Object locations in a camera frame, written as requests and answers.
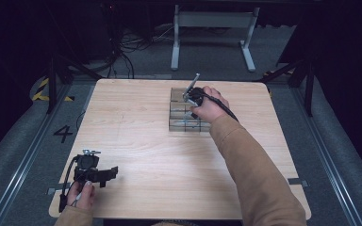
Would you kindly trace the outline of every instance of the gray floor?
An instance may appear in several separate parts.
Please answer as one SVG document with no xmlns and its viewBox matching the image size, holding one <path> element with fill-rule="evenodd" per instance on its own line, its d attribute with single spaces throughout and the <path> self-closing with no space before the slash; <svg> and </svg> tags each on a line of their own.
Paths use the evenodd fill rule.
<svg viewBox="0 0 362 226">
<path fill-rule="evenodd" d="M 257 28 L 255 30 L 251 53 L 256 72 L 249 73 L 239 50 L 238 41 L 243 39 L 244 30 L 229 30 L 224 34 L 214 34 L 208 30 L 183 32 L 179 70 L 170 70 L 173 43 L 163 40 L 142 51 L 127 54 L 133 62 L 136 78 L 190 80 L 200 73 L 199 86 L 205 80 L 251 81 L 260 78 L 263 72 L 276 69 L 275 63 L 288 41 L 293 28 Z M 125 78 L 128 69 L 119 59 L 113 66 L 110 77 Z M 313 118 L 308 118 L 301 110 L 304 84 L 299 89 L 286 85 L 287 75 L 269 83 L 272 102 L 284 131 L 292 158 L 299 176 L 310 186 L 304 188 L 309 202 L 312 218 L 308 225 L 349 225 L 346 211 L 343 210 L 319 155 L 319 143 L 308 126 L 312 121 L 318 129 L 321 140 L 343 179 L 354 206 L 362 219 L 362 162 L 354 146 L 344 133 L 332 108 L 326 102 L 321 87 L 316 80 L 313 96 Z M 36 81 L 30 96 L 35 92 L 41 79 Z M 74 143 L 76 124 L 82 121 L 82 112 L 88 103 L 94 82 L 85 75 L 78 75 L 68 96 L 73 102 L 62 102 L 45 136 L 37 149 L 32 166 L 26 172 L 17 190 L 7 203 L 7 211 L 0 217 L 1 225 L 53 225 L 54 218 L 48 215 L 52 196 L 46 194 L 48 187 L 56 187 L 65 162 Z M 36 101 L 17 121 L 0 144 L 0 202 L 16 169 L 26 155 L 34 136 L 41 130 L 45 119 L 47 102 Z M 70 126 L 73 133 L 61 143 L 61 137 L 53 134 L 63 126 Z M 102 225 L 97 219 L 94 225 Z"/>
</svg>

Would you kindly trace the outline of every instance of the printed number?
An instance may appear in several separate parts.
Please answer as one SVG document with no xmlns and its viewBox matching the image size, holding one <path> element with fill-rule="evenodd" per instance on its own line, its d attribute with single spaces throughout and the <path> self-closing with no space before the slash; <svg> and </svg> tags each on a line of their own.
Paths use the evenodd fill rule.
<svg viewBox="0 0 362 226">
<path fill-rule="evenodd" d="M 55 135 L 55 136 L 63 136 L 63 137 L 61 138 L 61 143 L 64 143 L 64 141 L 66 140 L 66 137 L 73 134 L 73 133 L 69 133 L 69 129 L 70 129 L 70 126 L 65 125 L 65 126 L 63 126 L 61 129 L 57 130 L 57 131 L 54 133 L 54 135 Z"/>
</svg>

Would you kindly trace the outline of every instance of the tan sleeve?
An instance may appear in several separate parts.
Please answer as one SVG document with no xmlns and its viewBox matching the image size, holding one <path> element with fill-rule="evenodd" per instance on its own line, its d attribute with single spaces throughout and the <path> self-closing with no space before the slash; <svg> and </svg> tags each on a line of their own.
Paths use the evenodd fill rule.
<svg viewBox="0 0 362 226">
<path fill-rule="evenodd" d="M 237 185 L 244 225 L 306 225 L 305 211 L 261 145 L 229 116 L 210 135 Z"/>
<path fill-rule="evenodd" d="M 92 211 L 66 205 L 55 226 L 91 226 Z"/>
</svg>

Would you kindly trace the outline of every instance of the white stand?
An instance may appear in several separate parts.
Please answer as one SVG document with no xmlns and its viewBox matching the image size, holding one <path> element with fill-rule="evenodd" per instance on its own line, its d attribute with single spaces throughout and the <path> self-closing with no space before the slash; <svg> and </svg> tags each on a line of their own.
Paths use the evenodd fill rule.
<svg viewBox="0 0 362 226">
<path fill-rule="evenodd" d="M 255 29 L 259 8 L 253 12 L 193 12 L 179 11 L 178 5 L 174 12 L 174 46 L 172 57 L 172 70 L 178 70 L 178 59 L 180 54 L 180 26 L 201 26 L 201 27 L 238 27 L 248 28 L 248 34 L 245 40 L 240 41 L 240 47 L 245 57 L 249 72 L 255 71 L 255 64 L 249 52 L 249 42 Z"/>
</svg>

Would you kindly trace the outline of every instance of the wooden table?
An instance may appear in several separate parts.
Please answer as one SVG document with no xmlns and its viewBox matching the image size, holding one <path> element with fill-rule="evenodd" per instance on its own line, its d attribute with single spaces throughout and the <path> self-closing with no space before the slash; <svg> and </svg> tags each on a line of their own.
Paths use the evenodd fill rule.
<svg viewBox="0 0 362 226">
<path fill-rule="evenodd" d="M 96 184 L 95 218 L 241 219 L 237 190 L 208 132 L 170 132 L 171 88 L 190 81 L 98 81 L 78 131 L 71 159 L 83 149 L 100 151 L 99 170 L 119 167 L 107 187 Z M 297 178 L 265 85 L 198 81 L 230 103 L 240 123 L 287 178 Z M 290 186 L 311 217 L 302 186 Z M 58 195 L 49 214 L 58 217 Z"/>
</svg>

